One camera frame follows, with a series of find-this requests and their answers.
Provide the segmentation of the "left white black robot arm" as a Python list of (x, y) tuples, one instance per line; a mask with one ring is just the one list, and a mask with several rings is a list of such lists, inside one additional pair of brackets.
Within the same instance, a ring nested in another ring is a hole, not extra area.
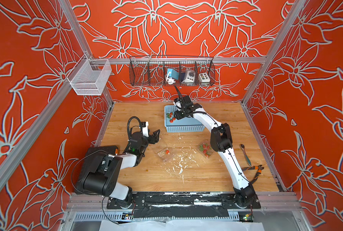
[(140, 164), (148, 145), (159, 142), (160, 130), (151, 133), (147, 121), (132, 116), (127, 123), (127, 136), (123, 153), (116, 145), (88, 149), (81, 160), (78, 180), (73, 184), (76, 193), (108, 197), (121, 208), (135, 205), (132, 188), (119, 183), (118, 177), (122, 169)]

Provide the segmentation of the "clear plastic clamshell container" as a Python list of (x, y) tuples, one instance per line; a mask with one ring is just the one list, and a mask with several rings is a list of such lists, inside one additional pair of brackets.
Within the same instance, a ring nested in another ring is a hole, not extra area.
[(208, 141), (208, 140), (204, 140), (201, 143), (199, 143), (197, 145), (197, 149), (206, 158), (210, 158), (212, 156), (212, 154), (214, 153), (214, 151), (213, 151), (213, 149), (212, 149), (212, 147), (210, 145), (210, 141)]

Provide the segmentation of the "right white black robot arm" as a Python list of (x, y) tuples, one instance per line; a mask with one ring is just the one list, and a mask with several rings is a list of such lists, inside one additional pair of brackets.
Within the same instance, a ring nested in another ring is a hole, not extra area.
[(179, 96), (173, 100), (173, 104), (177, 108), (173, 113), (177, 120), (192, 117), (209, 130), (210, 146), (219, 154), (232, 179), (235, 204), (239, 208), (251, 206), (257, 195), (236, 158), (230, 126), (214, 119), (203, 106), (193, 103), (189, 96)]

